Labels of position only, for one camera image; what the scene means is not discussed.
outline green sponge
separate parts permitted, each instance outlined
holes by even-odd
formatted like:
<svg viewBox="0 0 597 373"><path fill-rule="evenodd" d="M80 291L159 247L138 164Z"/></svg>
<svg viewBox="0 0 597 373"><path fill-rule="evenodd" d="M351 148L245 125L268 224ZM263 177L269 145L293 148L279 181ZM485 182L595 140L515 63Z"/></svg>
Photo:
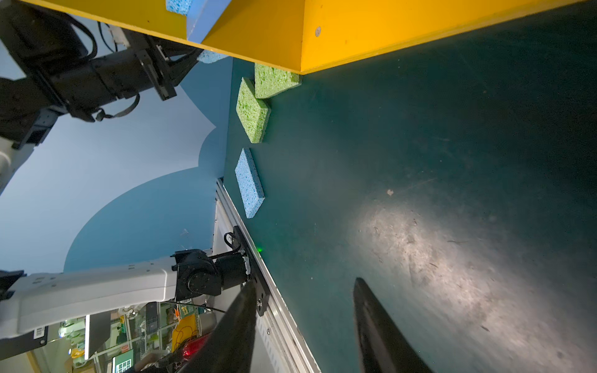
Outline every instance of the green sponge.
<svg viewBox="0 0 597 373"><path fill-rule="evenodd" d="M257 98L273 97L300 84L299 74L255 64L255 97Z"/></svg>
<svg viewBox="0 0 597 373"><path fill-rule="evenodd" d="M263 140L270 111L263 100L255 98L253 83L248 78L242 78L236 101L236 114L253 144Z"/></svg>

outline barcode label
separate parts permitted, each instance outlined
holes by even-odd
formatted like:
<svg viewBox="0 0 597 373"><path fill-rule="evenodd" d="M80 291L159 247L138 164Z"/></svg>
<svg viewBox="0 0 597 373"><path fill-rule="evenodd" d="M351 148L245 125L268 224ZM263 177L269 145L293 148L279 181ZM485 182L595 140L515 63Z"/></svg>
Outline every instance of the barcode label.
<svg viewBox="0 0 597 373"><path fill-rule="evenodd" d="M33 339L36 340L38 338L41 338L45 336L45 327L41 327L41 328L37 328L35 329L35 331L33 332Z"/></svg>

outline metal frame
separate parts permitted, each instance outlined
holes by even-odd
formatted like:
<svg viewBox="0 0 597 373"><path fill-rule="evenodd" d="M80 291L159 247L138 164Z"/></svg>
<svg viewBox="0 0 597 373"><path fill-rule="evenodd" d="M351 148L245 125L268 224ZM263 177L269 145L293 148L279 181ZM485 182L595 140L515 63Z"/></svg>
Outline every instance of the metal frame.
<svg viewBox="0 0 597 373"><path fill-rule="evenodd" d="M128 320L128 317L124 317L124 327L126 328L125 332L127 333L127 341L128 341L128 348L129 350L133 349L133 342L131 342L132 334L131 334L131 323Z"/></svg>
<svg viewBox="0 0 597 373"><path fill-rule="evenodd" d="M281 364L286 366L285 370L288 372L321 372L221 179L217 180L216 199L221 202L232 225L238 225L241 228L253 257L270 288L271 296L267 310L263 317L257 320L257 329L264 337L266 347L273 347L272 349L268 348L268 353L276 371L284 368L278 365Z"/></svg>
<svg viewBox="0 0 597 373"><path fill-rule="evenodd" d="M158 303L158 325L162 322L162 304ZM158 329L158 344L160 351L163 350L162 346L162 329Z"/></svg>

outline blue sponge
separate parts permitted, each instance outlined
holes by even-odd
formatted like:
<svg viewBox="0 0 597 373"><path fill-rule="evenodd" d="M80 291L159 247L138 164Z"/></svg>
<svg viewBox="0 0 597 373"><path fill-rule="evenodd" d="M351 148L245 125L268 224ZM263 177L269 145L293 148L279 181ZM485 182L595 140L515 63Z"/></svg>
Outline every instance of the blue sponge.
<svg viewBox="0 0 597 373"><path fill-rule="evenodd" d="M263 203L265 195L263 188L261 188L261 181L257 175L257 169L253 162L251 151L243 148L241 157L238 159L238 164L235 168L236 180L238 187L241 190L242 204L245 206L245 214L247 218L252 218L257 213L257 210Z"/></svg>
<svg viewBox="0 0 597 373"><path fill-rule="evenodd" d="M166 10L186 16L193 0L166 0Z"/></svg>

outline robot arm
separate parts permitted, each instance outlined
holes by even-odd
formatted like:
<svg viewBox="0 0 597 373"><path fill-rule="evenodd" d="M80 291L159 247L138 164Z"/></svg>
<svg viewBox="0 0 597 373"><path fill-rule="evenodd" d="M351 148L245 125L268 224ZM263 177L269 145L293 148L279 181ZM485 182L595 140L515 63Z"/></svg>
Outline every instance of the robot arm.
<svg viewBox="0 0 597 373"><path fill-rule="evenodd" d="M18 278L0 301L0 338L13 338L66 319L137 303L165 301L176 292L173 258L73 273Z"/></svg>
<svg viewBox="0 0 597 373"><path fill-rule="evenodd" d="M187 250L154 261L73 273L0 273L0 339L132 304L219 295L248 280L245 255L238 246L218 258Z"/></svg>
<svg viewBox="0 0 597 373"><path fill-rule="evenodd" d="M91 38L90 53L73 27ZM0 39L27 75L0 78L0 193L59 116L70 113L87 122L118 118L152 87L168 100L203 51L130 30L122 30L122 37L129 48L96 57L93 34L68 14L0 0ZM133 105L118 114L101 108L131 97Z"/></svg>

